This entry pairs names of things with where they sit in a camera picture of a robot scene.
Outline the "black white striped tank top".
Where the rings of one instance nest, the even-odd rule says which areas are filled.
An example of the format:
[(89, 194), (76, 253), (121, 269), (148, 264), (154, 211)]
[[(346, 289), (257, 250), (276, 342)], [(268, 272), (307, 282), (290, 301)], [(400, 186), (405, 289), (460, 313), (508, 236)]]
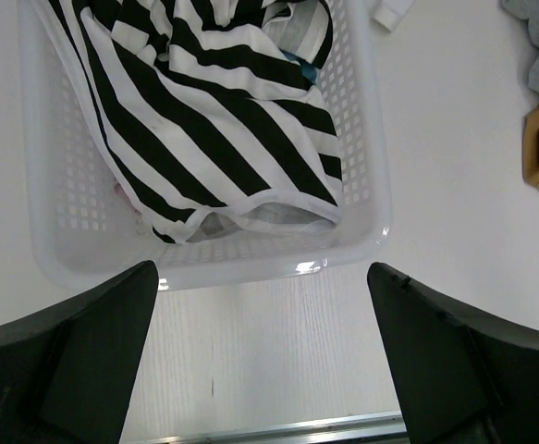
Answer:
[(323, 1), (37, 1), (95, 145), (163, 242), (342, 219), (342, 159), (317, 87)]

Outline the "mauve pink tank top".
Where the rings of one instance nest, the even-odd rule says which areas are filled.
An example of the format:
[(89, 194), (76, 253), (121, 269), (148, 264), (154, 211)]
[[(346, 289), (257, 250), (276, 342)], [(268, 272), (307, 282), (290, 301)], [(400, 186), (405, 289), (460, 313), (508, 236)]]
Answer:
[(143, 230), (145, 227), (145, 224), (144, 224), (144, 220), (143, 220), (141, 212), (135, 208), (130, 198), (125, 193), (122, 185), (119, 183), (117, 179), (114, 179), (113, 188), (114, 188), (114, 192), (116, 196), (125, 204), (125, 206), (134, 215), (137, 226), (140, 228), (140, 230)]

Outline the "teal blue tank top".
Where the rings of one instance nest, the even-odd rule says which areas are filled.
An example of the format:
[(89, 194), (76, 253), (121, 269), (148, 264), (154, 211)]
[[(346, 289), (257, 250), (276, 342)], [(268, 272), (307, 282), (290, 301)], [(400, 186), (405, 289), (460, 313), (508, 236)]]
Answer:
[(289, 52), (283, 51), (283, 55), (289, 61), (294, 61), (300, 66), (301, 73), (305, 79), (307, 79), (312, 84), (316, 84), (319, 75), (319, 69), (317, 67)]

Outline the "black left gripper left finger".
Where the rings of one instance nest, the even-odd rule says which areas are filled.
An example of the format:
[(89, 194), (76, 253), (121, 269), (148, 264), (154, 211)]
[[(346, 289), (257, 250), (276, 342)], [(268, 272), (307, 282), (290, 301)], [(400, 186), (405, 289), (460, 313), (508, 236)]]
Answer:
[(159, 283), (141, 262), (0, 326), (0, 443), (117, 443)]

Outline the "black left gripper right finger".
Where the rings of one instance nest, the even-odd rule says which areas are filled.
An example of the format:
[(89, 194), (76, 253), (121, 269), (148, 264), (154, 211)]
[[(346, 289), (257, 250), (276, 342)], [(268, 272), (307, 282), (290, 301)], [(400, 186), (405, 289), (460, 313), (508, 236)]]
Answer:
[(383, 263), (367, 273), (412, 443), (539, 443), (539, 330)]

